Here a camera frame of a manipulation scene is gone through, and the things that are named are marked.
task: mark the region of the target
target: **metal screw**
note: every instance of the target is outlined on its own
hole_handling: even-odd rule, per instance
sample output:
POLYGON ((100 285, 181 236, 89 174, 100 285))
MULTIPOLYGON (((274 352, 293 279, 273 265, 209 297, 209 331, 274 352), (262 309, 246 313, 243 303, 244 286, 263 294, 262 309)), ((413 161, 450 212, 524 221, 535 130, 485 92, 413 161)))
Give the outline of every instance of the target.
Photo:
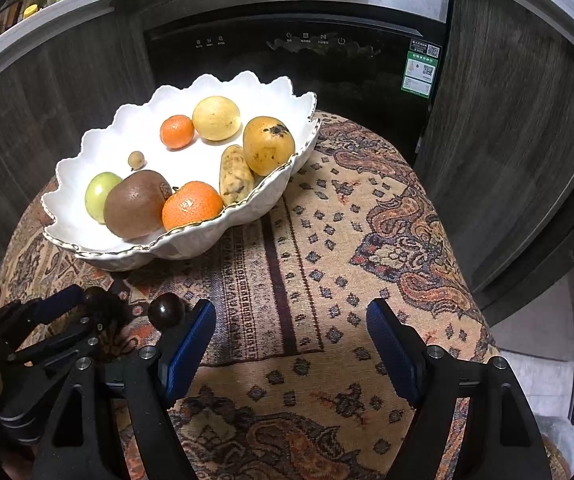
POLYGON ((81 357, 78 361, 76 361, 76 367, 78 370, 84 370, 85 368, 89 368, 91 365, 91 359, 89 357, 81 357))
POLYGON ((141 359, 151 359, 156 355, 156 347, 155 346, 144 346, 138 351, 138 355, 141 356, 141 359))
POLYGON ((507 359, 505 359, 501 355, 496 355, 496 356, 492 357, 491 362, 493 362, 494 366, 496 368, 498 368, 499 370, 504 370, 505 368, 507 368, 509 366, 507 359))
POLYGON ((433 357, 434 359, 440 359, 443 355, 445 355, 445 350, 438 345, 429 345, 427 347, 427 355, 429 355, 429 357, 433 357))

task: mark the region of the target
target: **orange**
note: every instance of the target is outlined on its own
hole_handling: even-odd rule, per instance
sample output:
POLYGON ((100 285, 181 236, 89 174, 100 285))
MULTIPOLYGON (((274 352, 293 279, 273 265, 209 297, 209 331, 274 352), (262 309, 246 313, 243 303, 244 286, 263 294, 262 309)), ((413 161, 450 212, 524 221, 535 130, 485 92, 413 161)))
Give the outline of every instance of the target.
POLYGON ((162 220, 167 231, 174 227, 210 220, 222 211, 222 198, 213 187, 194 180, 167 199, 162 220))
POLYGON ((193 123, 185 115, 172 115, 160 125, 160 140, 170 150, 184 148, 192 139, 193 123))

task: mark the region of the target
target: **blue gripper pad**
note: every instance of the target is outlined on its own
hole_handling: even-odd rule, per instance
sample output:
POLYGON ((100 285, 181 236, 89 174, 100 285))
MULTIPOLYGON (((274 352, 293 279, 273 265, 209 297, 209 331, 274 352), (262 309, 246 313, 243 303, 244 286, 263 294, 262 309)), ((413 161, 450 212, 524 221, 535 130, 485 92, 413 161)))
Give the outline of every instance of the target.
POLYGON ((421 400, 421 392, 417 386, 416 365, 405 351, 401 340, 397 337, 395 329, 414 330, 411 327, 401 325, 395 314, 391 312, 384 300, 374 300, 367 307, 367 331, 376 346, 378 354, 389 375, 389 380, 398 395, 406 399, 411 406, 417 406, 421 400))
POLYGON ((70 285, 41 300, 34 310, 32 320, 35 323, 49 324, 82 301, 83 289, 78 285, 70 285))
POLYGON ((187 390, 205 355, 211 336, 216 329, 216 309, 210 301, 201 300, 185 320, 193 323, 178 350, 169 362, 165 386, 165 402, 172 406, 187 395, 187 390))

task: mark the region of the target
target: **scalloped bowl rim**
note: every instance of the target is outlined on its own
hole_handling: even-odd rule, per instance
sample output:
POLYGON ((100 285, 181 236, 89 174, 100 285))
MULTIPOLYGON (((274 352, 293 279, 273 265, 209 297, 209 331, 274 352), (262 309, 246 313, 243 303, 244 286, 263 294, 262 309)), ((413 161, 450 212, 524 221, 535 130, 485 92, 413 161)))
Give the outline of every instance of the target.
MULTIPOLYGON (((268 84, 271 83, 261 83, 259 81, 259 79, 257 78, 256 74, 251 72, 250 70, 245 70, 243 72, 238 73, 237 76, 235 76, 232 81, 243 75, 249 73, 252 76, 254 76, 254 78, 256 79, 256 81, 263 86, 267 86, 268 84)), ((152 94, 151 98, 149 99, 149 101, 147 101, 146 103, 142 104, 142 105, 134 105, 134 104, 123 104, 121 106, 118 107, 118 109, 116 110, 116 112, 114 113, 114 118, 112 119, 112 123, 109 124, 109 126, 105 127, 105 128, 92 128, 90 130, 87 130, 83 136, 80 139, 80 151, 78 152, 78 155, 74 156, 74 157, 69 157, 69 158, 63 158, 62 160, 59 160, 59 162, 56 164, 56 180, 58 181, 58 187, 56 189, 54 189, 53 191, 48 191, 46 193, 43 193, 43 195, 41 196, 41 205, 43 206, 43 210, 47 213, 47 215, 54 221, 53 224, 50 225, 55 225, 58 222, 58 218, 56 218, 56 215, 54 213, 51 212, 51 210, 49 210, 48 206, 45 205, 45 201, 44 198, 46 195, 51 194, 51 193, 55 193, 59 190, 59 188, 62 186, 62 181, 61 181, 61 175, 59 173, 59 166, 61 164, 61 162, 65 161, 65 160, 74 160, 76 158, 80 158, 82 156, 82 150, 83 150, 83 143, 85 140, 85 137, 88 134, 92 134, 95 132, 101 132, 103 130, 107 130, 109 128, 111 128, 112 126, 114 126, 114 124, 116 123, 116 118, 118 116, 118 114, 120 113, 120 111, 123 108, 129 108, 129 107, 147 107, 152 101, 154 101, 154 98, 156 97, 156 95, 159 92, 164 91, 167 88, 172 88, 174 90, 187 90, 189 88, 191 88, 196 81, 198 81, 200 78, 202 77, 213 77, 214 79, 216 79, 218 82, 220 83, 225 83, 228 81, 220 81, 217 77, 211 75, 211 74, 203 74, 201 76, 199 76, 198 78, 196 78, 194 80, 194 82, 192 83, 192 85, 190 85, 189 87, 185 88, 185 89, 178 89, 177 87, 174 87, 172 85, 163 85, 158 87, 154 93, 152 94)), ((292 97, 298 97, 296 95, 294 95, 293 93, 293 83, 291 82, 291 78, 289 78, 289 76, 280 76, 276 79, 274 79, 273 81, 276 81, 277 79, 286 79, 287 82, 289 83, 289 88, 291 89, 291 96, 292 97)), ((270 173, 269 175, 267 175, 266 177, 264 177, 258 184, 257 186, 254 187, 254 189, 251 191, 251 193, 244 199, 241 200, 241 202, 237 202, 235 204, 229 205, 225 208, 223 208, 223 210, 218 214, 218 216, 211 218, 209 220, 203 220, 201 222, 193 222, 191 224, 187 224, 181 227, 176 227, 170 231, 167 231, 163 234, 161 234, 160 236, 158 236, 157 238, 155 238, 155 240, 152 240, 150 243, 148 243, 147 245, 142 245, 142 244, 136 244, 136 245, 132 245, 131 247, 127 248, 127 249, 123 249, 121 251, 88 251, 88 250, 81 250, 80 246, 78 246, 77 244, 72 244, 69 242, 65 242, 64 240, 61 240, 60 238, 57 238, 53 235, 50 235, 47 231, 46 231, 46 227, 49 226, 44 226, 43 227, 43 237, 46 238, 46 240, 48 240, 49 242, 53 243, 54 245, 65 249, 65 250, 69 250, 69 251, 73 251, 77 257, 81 257, 83 259, 85 258, 90 258, 90 259, 95 259, 95 258, 100 258, 102 259, 103 257, 106 258, 113 258, 115 256, 128 256, 130 254, 151 254, 152 256, 155 256, 152 253, 152 250, 155 249, 157 246, 163 244, 165 241, 167 241, 168 238, 171 238, 179 233, 187 233, 187 234, 191 234, 193 231, 195 231, 196 229, 198 229, 199 227, 203 227, 203 226, 211 226, 211 225, 216 225, 218 223, 222 223, 223 221, 225 221, 227 219, 227 217, 229 217, 235 210, 238 210, 244 206, 246 206, 249 201, 256 195, 258 195, 260 192, 262 192, 262 190, 273 180, 277 179, 283 172, 285 171, 290 171, 294 166, 295 160, 296 158, 298 158, 299 156, 303 155, 308 147, 311 145, 312 142, 315 142, 315 140, 318 137, 318 131, 320 130, 320 126, 321 126, 321 120, 320 119, 314 119, 313 115, 316 111, 316 106, 317 106, 317 101, 318 101, 318 97, 316 95, 315 92, 306 92, 304 93, 302 96, 303 97, 305 95, 311 95, 312 96, 312 101, 311 101, 311 109, 309 110, 309 113, 307 115, 307 120, 313 124, 313 127, 311 129, 311 132, 309 133, 309 135, 307 136, 307 139, 305 140, 305 143, 302 145, 301 149, 297 150, 296 152, 294 152, 290 157, 289 160, 287 162, 285 162, 284 164, 280 165, 278 168, 276 168, 275 170, 272 171, 272 173, 270 173)))

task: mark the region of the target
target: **qr code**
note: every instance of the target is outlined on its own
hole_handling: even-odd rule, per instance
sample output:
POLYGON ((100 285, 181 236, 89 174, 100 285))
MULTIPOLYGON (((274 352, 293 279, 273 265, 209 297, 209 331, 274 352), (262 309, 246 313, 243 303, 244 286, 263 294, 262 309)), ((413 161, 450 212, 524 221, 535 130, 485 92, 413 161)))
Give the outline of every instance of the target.
POLYGON ((440 52, 440 48, 433 45, 427 45, 427 56, 438 57, 438 53, 440 52))

